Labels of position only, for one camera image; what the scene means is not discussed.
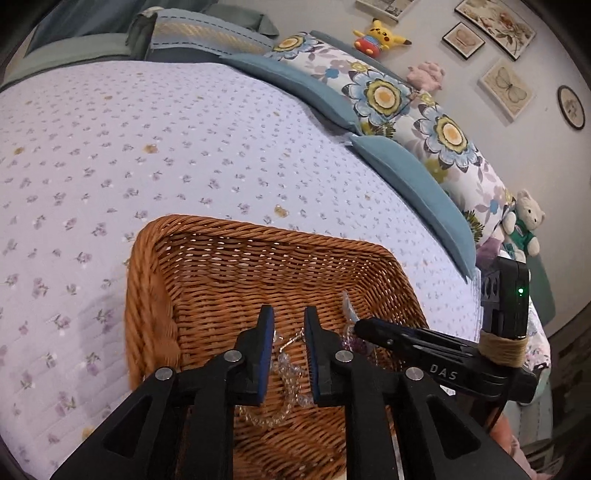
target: wicker basket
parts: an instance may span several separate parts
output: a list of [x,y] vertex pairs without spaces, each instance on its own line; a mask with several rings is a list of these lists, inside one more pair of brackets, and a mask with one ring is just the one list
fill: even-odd
[[[307,305],[317,307],[324,328],[340,333],[344,290],[359,317],[427,326],[402,268],[378,245],[197,216],[155,220],[139,233],[129,263],[131,386],[162,365],[199,367],[231,348],[263,303],[273,306],[284,338],[303,326]],[[305,346],[296,343],[288,353],[306,370],[302,391],[309,391]],[[259,413],[273,415],[282,391],[270,376]],[[341,408],[296,407],[285,425],[269,431],[237,416],[235,442],[236,479],[331,479],[345,470]]]

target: framed picture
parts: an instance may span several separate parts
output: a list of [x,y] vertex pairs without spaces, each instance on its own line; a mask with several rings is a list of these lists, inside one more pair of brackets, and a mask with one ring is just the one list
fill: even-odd
[[558,105],[569,125],[576,130],[582,130],[585,126],[585,110],[571,87],[558,87]]
[[356,0],[356,2],[398,21],[418,0]]
[[443,36],[443,41],[458,52],[465,60],[469,59],[485,43],[464,22],[459,22],[446,33]]
[[513,60],[535,37],[535,31],[501,0],[464,0],[456,12],[484,30]]
[[517,76],[506,60],[499,60],[479,80],[480,85],[515,120],[534,97],[533,91]]

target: green outfit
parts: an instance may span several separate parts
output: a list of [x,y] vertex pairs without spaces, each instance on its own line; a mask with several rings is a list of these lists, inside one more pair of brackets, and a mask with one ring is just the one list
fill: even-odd
[[513,233],[510,234],[509,237],[511,238],[511,240],[513,240],[515,246],[519,250],[523,250],[523,252],[526,255],[528,255],[527,244],[531,242],[531,239],[534,237],[534,234],[527,229],[523,220],[518,218],[515,221],[515,230],[513,230]]

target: bed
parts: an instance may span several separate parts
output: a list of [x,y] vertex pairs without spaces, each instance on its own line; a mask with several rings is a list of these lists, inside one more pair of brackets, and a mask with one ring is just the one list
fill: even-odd
[[383,245],[432,329],[476,340],[480,276],[350,148],[220,63],[103,61],[0,93],[0,436],[47,480],[129,394],[126,265],[146,222],[236,219]]

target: white wall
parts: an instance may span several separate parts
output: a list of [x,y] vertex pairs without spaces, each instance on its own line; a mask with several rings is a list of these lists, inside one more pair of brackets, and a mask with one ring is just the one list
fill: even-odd
[[[591,301],[591,92],[574,63],[541,19],[519,0],[505,0],[537,31],[515,71],[536,98],[510,123],[477,85],[500,58],[509,57],[482,34],[486,45],[465,61],[441,42],[460,17],[459,0],[416,0],[394,28],[413,44],[385,53],[381,60],[405,77],[407,67],[421,61],[446,69],[443,90],[436,95],[494,166],[505,185],[516,192],[527,188],[546,212],[537,232],[554,300],[556,317],[546,327],[550,335]],[[354,0],[221,0],[268,14],[282,36],[320,30],[352,43],[352,30],[365,29],[371,15]],[[587,115],[582,131],[564,121],[556,90],[569,85],[579,95]]]

